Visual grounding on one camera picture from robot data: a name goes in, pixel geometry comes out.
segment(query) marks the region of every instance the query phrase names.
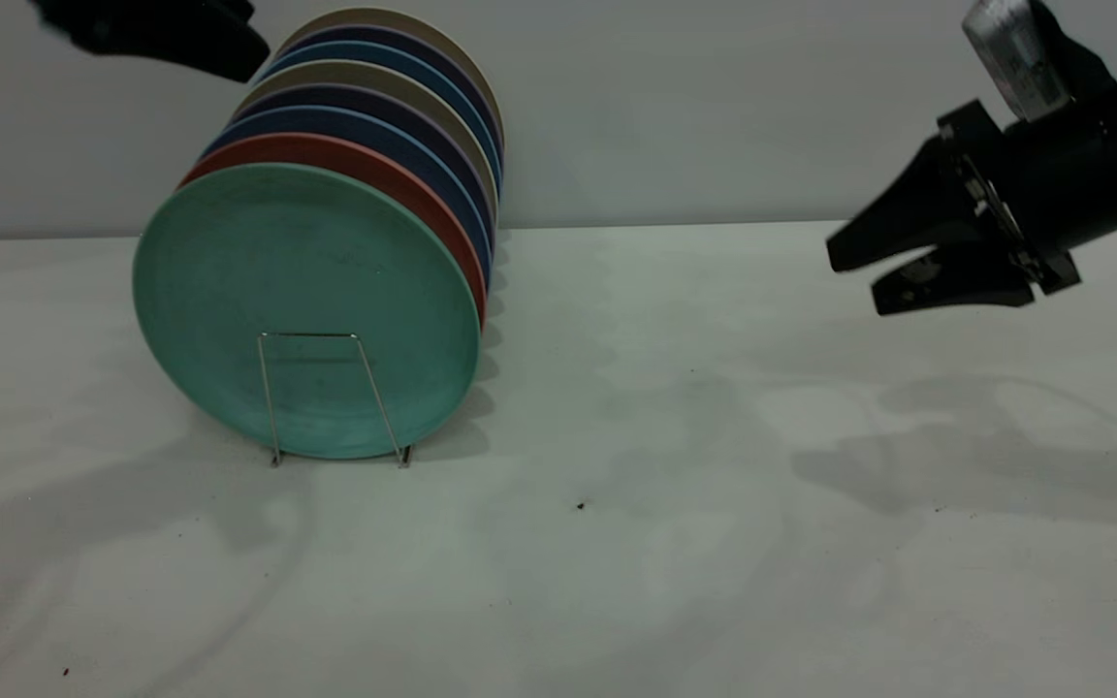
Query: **table surface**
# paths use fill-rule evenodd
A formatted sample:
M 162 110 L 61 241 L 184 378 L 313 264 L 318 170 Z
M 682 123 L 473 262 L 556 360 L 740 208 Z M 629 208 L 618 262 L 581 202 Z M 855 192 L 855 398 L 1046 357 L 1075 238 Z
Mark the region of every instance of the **table surface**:
M 1117 235 L 881 319 L 833 228 L 503 235 L 411 469 L 270 469 L 133 239 L 0 242 L 0 695 L 1117 695 Z

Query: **white wall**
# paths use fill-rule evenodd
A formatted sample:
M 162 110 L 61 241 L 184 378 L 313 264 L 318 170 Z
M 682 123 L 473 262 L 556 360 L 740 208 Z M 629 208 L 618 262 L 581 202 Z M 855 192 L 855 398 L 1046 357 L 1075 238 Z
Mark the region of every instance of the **white wall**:
M 276 45 L 350 0 L 258 0 Z M 481 63 L 508 121 L 505 224 L 846 217 L 937 115 L 1005 107 L 971 0 L 391 1 Z M 1117 76 L 1117 1 L 1052 0 Z M 242 85 L 92 58 L 0 0 L 0 235 L 133 232 Z

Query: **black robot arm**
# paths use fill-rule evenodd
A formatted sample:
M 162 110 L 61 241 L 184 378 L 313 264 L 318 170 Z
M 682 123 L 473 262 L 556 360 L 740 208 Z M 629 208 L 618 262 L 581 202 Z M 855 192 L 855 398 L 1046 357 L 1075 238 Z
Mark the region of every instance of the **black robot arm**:
M 882 315 L 1029 305 L 1080 283 L 1069 250 L 1117 230 L 1117 83 L 1039 0 L 983 0 L 965 22 L 1019 123 L 981 102 L 938 119 L 899 180 L 827 242 L 838 272 L 919 248 L 873 284 Z
M 178 63 L 248 83 L 269 46 L 248 0 L 31 0 L 42 21 L 90 54 Z

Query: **metal bracket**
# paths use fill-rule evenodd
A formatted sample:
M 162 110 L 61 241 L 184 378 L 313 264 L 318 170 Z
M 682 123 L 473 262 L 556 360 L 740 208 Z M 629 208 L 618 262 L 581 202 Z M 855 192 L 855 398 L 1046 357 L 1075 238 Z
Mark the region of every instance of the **metal bracket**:
M 292 333 L 292 332 L 262 332 L 257 335 L 257 356 L 261 360 L 261 385 L 266 389 L 266 409 L 269 410 L 269 432 L 270 437 L 275 439 L 275 462 L 271 467 L 277 468 L 283 463 L 283 450 L 278 447 L 278 424 L 275 421 L 275 401 L 270 396 L 269 391 L 269 370 L 266 362 L 266 340 L 271 340 L 271 337 L 306 337 L 306 340 L 351 340 L 355 342 L 356 350 L 360 353 L 360 362 L 364 364 L 364 374 L 369 376 L 369 386 L 373 390 L 373 399 L 378 401 L 378 411 L 382 414 L 382 422 L 385 424 L 385 433 L 390 434 L 391 447 L 394 448 L 394 458 L 399 460 L 400 468 L 407 468 L 412 465 L 412 446 L 404 446 L 400 448 L 400 443 L 394 438 L 394 428 L 391 426 L 391 419 L 385 414 L 385 403 L 382 403 L 382 393 L 378 390 L 378 381 L 373 380 L 373 369 L 369 365 L 369 354 L 364 353 L 364 342 L 360 341 L 360 336 L 354 334 L 309 334 L 309 333 Z

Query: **plate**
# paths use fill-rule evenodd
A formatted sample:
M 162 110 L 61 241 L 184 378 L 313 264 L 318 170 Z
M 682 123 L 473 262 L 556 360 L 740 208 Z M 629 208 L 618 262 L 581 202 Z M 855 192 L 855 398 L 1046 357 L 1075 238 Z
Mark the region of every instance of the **plate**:
M 359 40 L 359 42 L 389 46 L 408 56 L 413 56 L 424 63 L 424 65 L 430 66 L 432 70 L 449 80 L 454 85 L 454 88 L 458 89 L 468 99 L 470 106 L 474 107 L 474 111 L 477 112 L 485 125 L 491 128 L 494 144 L 500 153 L 503 146 L 502 124 L 497 123 L 496 118 L 494 118 L 488 99 L 477 88 L 474 80 L 451 58 L 445 56 L 442 51 L 438 51 L 437 48 L 426 44 L 424 40 L 418 40 L 414 36 L 407 32 L 380 26 L 330 27 L 325 28 L 325 30 L 307 35 L 304 39 L 298 40 L 297 44 L 285 49 L 285 51 L 280 51 L 278 57 L 275 58 L 275 63 L 285 61 L 285 59 L 292 58 L 295 54 L 314 48 L 314 46 L 341 44 L 345 40 Z
M 494 191 L 493 175 L 485 173 L 483 180 L 474 164 L 468 162 L 465 152 L 442 131 L 442 127 L 413 107 L 372 89 L 351 87 L 351 85 L 307 85 L 306 87 L 283 89 L 283 92 L 262 97 L 244 112 L 236 114 L 235 121 L 242 121 L 246 116 L 261 114 L 261 112 L 278 109 L 279 106 L 337 106 L 341 109 L 360 112 L 360 114 L 367 114 L 373 118 L 398 125 L 399 128 L 403 128 L 417 141 L 435 151 L 435 154 L 438 154 L 438 157 L 441 157 L 442 162 L 451 168 L 459 181 L 465 184 L 466 190 L 478 194 L 477 202 L 484 207 L 481 214 L 491 222 L 490 229 L 493 231 L 493 223 L 497 220 L 497 193 Z
M 456 212 L 459 224 L 465 226 L 470 239 L 477 246 L 477 256 L 487 274 L 493 267 L 490 256 L 490 227 L 481 218 L 474 202 L 474 195 L 460 184 L 442 159 L 426 147 L 402 128 L 336 106 L 283 106 L 279 109 L 261 112 L 236 122 L 221 136 L 206 147 L 201 157 L 245 137 L 265 136 L 267 133 L 316 133 L 321 136 L 341 137 L 378 151 L 407 168 L 422 182 L 430 185 L 451 211 Z
M 261 332 L 356 333 L 400 446 L 437 431 L 477 371 L 477 306 L 442 241 L 389 195 L 318 168 L 239 165 L 176 191 L 141 238 L 133 296 L 174 384 L 267 444 Z M 355 342 L 265 345 L 284 451 L 392 451 Z
M 404 105 L 413 107 L 440 125 L 442 131 L 465 152 L 465 155 L 471 162 L 478 163 L 478 172 L 483 172 L 484 168 L 484 172 L 491 173 L 494 190 L 503 190 L 503 182 L 497 181 L 493 173 L 495 171 L 490 166 L 489 156 L 485 154 L 477 136 L 474 136 L 471 128 L 452 109 L 451 105 L 447 105 L 442 97 L 438 97 L 426 85 L 417 83 L 398 70 L 375 66 L 372 63 L 316 61 L 278 71 L 278 74 L 271 75 L 256 85 L 244 98 L 244 102 L 240 102 L 239 106 L 236 107 L 236 114 L 244 112 L 255 102 L 270 96 L 270 94 L 293 87 L 305 87 L 305 85 L 351 85 L 351 87 L 380 92 L 403 102 Z
M 487 121 L 485 121 L 485 116 L 478 114 L 478 111 L 474 107 L 474 102 L 460 88 L 456 87 L 440 71 L 429 66 L 428 63 L 408 52 L 400 51 L 398 48 L 372 44 L 367 40 L 333 40 L 333 42 L 328 44 L 316 44 L 307 46 L 307 48 L 298 48 L 297 51 L 276 59 L 274 65 L 267 67 L 266 74 L 262 76 L 268 78 L 280 70 L 313 61 L 372 63 L 372 65 L 398 70 L 400 74 L 417 80 L 417 83 L 426 85 L 438 97 L 442 98 L 447 105 L 451 105 L 456 109 L 456 114 L 459 114 L 460 118 L 465 119 L 465 123 L 469 125 L 469 128 L 474 132 L 474 136 L 477 136 L 477 142 L 480 143 L 485 154 L 488 155 L 488 162 L 494 168 L 496 180 L 502 181 L 502 159 L 499 159 L 499 153 L 497 153 L 497 144 L 494 141 L 494 134 Z
M 312 133 L 274 133 L 269 136 L 246 137 L 213 151 L 192 168 L 180 187 L 183 188 L 208 173 L 248 163 L 294 163 L 322 168 L 360 180 L 403 203 L 430 227 L 456 258 L 468 288 L 474 293 L 480 326 L 485 327 L 485 288 L 489 275 L 481 268 L 477 248 L 451 208 L 429 185 L 408 172 L 408 169 L 386 155 L 337 137 L 316 136 Z
M 278 54 L 287 52 L 293 45 L 300 42 L 306 36 L 337 26 L 382 26 L 393 28 L 395 31 L 401 31 L 414 36 L 417 39 L 424 40 L 426 44 L 442 51 L 445 56 L 451 58 L 465 71 L 465 75 L 469 76 L 469 79 L 474 80 L 474 84 L 477 85 L 478 92 L 488 102 L 488 107 L 490 107 L 494 115 L 494 122 L 499 127 L 502 136 L 503 112 L 497 106 L 497 101 L 494 99 L 494 92 L 490 89 L 489 82 L 485 79 L 485 75 L 477 67 L 477 63 L 471 59 L 460 45 L 454 42 L 451 37 L 440 32 L 436 27 L 411 17 L 411 15 L 379 8 L 353 8 L 330 12 L 298 28 L 296 34 L 293 34 L 284 41 L 283 47 L 278 49 Z

